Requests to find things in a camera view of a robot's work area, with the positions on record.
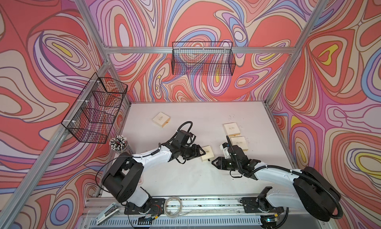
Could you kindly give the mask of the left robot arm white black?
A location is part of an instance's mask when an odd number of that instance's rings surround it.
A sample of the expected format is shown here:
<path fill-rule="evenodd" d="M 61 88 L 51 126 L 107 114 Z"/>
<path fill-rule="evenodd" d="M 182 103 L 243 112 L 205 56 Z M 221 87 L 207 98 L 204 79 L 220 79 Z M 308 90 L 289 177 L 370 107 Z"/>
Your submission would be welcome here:
<path fill-rule="evenodd" d="M 142 173 L 157 165 L 176 160 L 180 164 L 202 157 L 205 150 L 195 144 L 196 136 L 191 133 L 192 121 L 180 125 L 176 133 L 156 149 L 131 155 L 122 153 L 112 160 L 113 163 L 100 181 L 119 203 L 132 203 L 137 207 L 148 207 L 152 197 L 138 187 Z"/>

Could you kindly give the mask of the small cream jewelry box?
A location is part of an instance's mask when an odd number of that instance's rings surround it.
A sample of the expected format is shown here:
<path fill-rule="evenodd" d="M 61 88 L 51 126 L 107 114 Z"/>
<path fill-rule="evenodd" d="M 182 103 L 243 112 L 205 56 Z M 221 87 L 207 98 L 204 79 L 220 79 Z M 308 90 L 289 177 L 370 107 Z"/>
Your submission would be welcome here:
<path fill-rule="evenodd" d="M 202 149 L 205 151 L 205 155 L 201 156 L 203 162 L 214 158 L 214 153 L 211 146 L 204 146 Z"/>

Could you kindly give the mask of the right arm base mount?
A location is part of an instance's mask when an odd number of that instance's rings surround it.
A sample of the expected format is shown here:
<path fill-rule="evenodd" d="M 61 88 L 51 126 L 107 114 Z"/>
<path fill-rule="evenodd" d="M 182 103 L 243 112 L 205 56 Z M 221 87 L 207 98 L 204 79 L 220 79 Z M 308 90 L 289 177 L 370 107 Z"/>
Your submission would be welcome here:
<path fill-rule="evenodd" d="M 275 223 L 279 220 L 279 215 L 284 213 L 283 207 L 274 207 L 267 200 L 267 194 L 272 189 L 271 186 L 265 187 L 256 197 L 243 197 L 240 203 L 244 207 L 245 213 L 262 213 L 263 223 Z"/>

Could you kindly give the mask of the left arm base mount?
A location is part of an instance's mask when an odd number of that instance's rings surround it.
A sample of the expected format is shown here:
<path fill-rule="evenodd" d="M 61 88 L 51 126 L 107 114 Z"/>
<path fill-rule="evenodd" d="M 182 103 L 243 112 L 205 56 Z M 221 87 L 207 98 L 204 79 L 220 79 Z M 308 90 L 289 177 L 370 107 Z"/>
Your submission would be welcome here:
<path fill-rule="evenodd" d="M 138 216 L 138 225 L 148 225 L 164 214 L 165 198 L 149 198 L 142 206 L 128 203 L 125 207 L 124 214 L 128 217 Z"/>

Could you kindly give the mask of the cream drawer jewelry box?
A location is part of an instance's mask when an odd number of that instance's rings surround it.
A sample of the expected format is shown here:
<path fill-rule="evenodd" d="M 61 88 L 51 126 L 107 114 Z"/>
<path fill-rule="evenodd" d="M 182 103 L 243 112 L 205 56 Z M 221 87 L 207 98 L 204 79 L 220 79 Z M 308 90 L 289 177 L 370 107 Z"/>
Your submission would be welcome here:
<path fill-rule="evenodd" d="M 226 135 L 228 135 L 229 137 L 235 137 L 235 136 L 241 135 L 241 131 L 237 123 L 235 122 L 223 124 L 223 127 L 224 127 Z"/>

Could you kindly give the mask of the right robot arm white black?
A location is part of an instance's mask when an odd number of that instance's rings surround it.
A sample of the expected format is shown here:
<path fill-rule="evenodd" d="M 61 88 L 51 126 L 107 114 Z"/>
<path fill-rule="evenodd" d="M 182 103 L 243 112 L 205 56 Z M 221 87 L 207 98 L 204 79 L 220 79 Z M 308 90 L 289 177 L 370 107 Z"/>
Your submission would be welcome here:
<path fill-rule="evenodd" d="M 222 144 L 228 157 L 218 157 L 211 163 L 219 170 L 238 172 L 237 178 L 269 181 L 284 187 L 265 187 L 256 197 L 244 197 L 241 203 L 246 213 L 285 212 L 288 209 L 306 210 L 314 218 L 328 222 L 344 215 L 341 194 L 316 169 L 288 169 L 250 159 L 231 140 Z"/>

